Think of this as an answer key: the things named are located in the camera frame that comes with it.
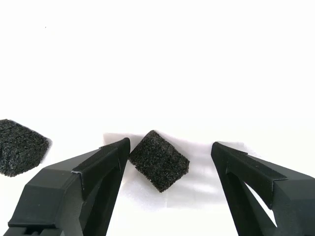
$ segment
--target white table surface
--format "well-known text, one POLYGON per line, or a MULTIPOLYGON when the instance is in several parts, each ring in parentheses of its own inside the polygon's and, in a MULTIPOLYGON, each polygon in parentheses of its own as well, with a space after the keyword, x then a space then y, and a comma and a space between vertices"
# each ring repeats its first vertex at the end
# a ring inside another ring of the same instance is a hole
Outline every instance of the white table surface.
POLYGON ((41 168, 152 129, 190 172, 160 194, 128 163, 108 235, 237 235, 212 142, 315 176, 314 11, 287 0, 0 1, 0 119, 53 141, 39 167, 0 176, 0 235, 41 168))

